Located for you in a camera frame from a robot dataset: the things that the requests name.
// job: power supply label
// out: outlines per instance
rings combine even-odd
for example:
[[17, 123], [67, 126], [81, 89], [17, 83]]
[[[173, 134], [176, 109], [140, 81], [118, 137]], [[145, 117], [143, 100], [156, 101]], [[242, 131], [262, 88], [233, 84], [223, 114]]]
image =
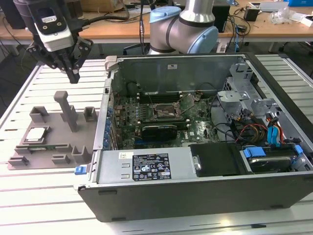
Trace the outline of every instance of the power supply label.
[[133, 155], [133, 180], [168, 179], [171, 179], [171, 168], [167, 153]]

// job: cardboard box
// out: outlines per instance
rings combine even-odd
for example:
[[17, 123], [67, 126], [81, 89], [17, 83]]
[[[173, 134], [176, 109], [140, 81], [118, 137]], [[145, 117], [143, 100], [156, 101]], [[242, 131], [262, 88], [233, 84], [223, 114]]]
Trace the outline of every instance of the cardboard box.
[[304, 17], [301, 23], [305, 24], [308, 27], [313, 27], [313, 16]]
[[81, 0], [83, 11], [114, 12], [123, 8], [123, 0]]

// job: blue drive bracket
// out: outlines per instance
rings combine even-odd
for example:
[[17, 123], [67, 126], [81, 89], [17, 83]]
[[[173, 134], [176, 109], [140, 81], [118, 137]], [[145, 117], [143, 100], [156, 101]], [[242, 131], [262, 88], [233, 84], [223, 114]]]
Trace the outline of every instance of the blue drive bracket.
[[277, 147], [280, 146], [280, 143], [277, 143], [278, 128], [275, 126], [270, 126], [268, 128], [268, 143], [275, 144]]
[[265, 157], [266, 154], [262, 147], [248, 147], [244, 150], [246, 158]]
[[301, 146], [296, 145], [294, 147], [295, 151], [297, 152], [297, 155], [300, 156], [301, 154], [303, 154], [303, 149], [301, 148]]
[[75, 167], [74, 170], [75, 175], [86, 175], [87, 174], [87, 166], [86, 165], [80, 165]]

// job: aluminum workbench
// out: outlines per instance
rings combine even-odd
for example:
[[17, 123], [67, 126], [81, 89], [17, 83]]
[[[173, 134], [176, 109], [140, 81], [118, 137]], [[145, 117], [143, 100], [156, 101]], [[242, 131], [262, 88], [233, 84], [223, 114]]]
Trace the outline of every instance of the aluminum workbench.
[[[289, 59], [277, 55], [258, 58], [313, 121], [309, 77]], [[104, 60], [86, 61], [80, 75], [78, 84], [69, 84], [65, 74], [36, 66], [0, 119], [0, 234], [313, 234], [313, 194], [289, 209], [101, 223], [74, 190], [73, 185], [85, 175], [74, 175], [73, 168], [9, 171], [7, 160], [30, 124], [33, 106], [59, 112], [53, 95], [67, 90], [76, 111], [86, 106], [99, 110], [107, 76]], [[265, 86], [262, 90], [269, 96]]]

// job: motherboard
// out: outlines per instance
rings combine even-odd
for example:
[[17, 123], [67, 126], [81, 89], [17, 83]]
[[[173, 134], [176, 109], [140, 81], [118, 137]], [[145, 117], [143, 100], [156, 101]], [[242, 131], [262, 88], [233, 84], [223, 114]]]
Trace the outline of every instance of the motherboard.
[[212, 97], [202, 94], [155, 95], [114, 99], [118, 149], [185, 147], [219, 142], [209, 118]]

